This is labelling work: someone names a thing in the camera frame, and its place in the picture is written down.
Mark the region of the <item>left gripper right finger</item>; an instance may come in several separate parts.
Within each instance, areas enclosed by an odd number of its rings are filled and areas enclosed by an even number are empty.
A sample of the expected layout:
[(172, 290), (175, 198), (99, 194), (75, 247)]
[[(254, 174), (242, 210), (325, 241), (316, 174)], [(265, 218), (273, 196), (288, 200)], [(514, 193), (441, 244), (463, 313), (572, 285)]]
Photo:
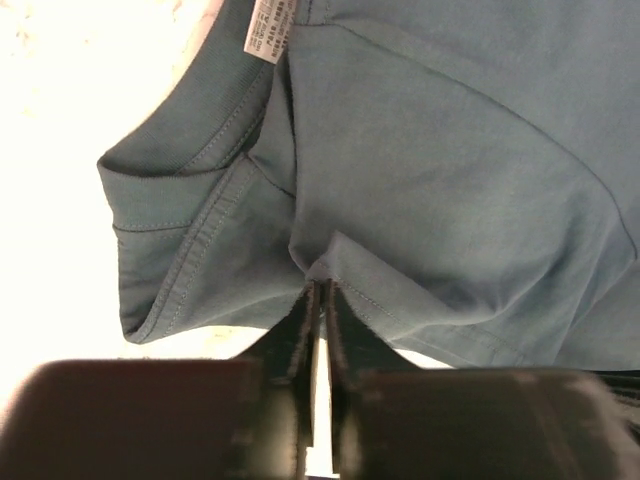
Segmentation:
[(332, 461), (343, 479), (635, 479), (639, 375), (425, 369), (325, 286)]

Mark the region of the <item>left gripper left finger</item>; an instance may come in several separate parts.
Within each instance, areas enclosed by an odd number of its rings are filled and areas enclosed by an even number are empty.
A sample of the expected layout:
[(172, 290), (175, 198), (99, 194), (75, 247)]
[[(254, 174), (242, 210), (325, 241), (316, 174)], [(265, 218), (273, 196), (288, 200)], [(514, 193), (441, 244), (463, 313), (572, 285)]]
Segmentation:
[(320, 288), (227, 360), (37, 369), (1, 434), (5, 479), (301, 479), (312, 444)]

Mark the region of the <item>blue grey t shirt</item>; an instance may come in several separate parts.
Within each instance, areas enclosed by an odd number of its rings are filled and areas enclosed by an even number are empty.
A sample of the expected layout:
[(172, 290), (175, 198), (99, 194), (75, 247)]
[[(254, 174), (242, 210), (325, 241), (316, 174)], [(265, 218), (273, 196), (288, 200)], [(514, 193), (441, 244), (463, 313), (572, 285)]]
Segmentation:
[(253, 9), (99, 160), (128, 341), (331, 279), (450, 366), (638, 368), (637, 2), (301, 1), (273, 64)]

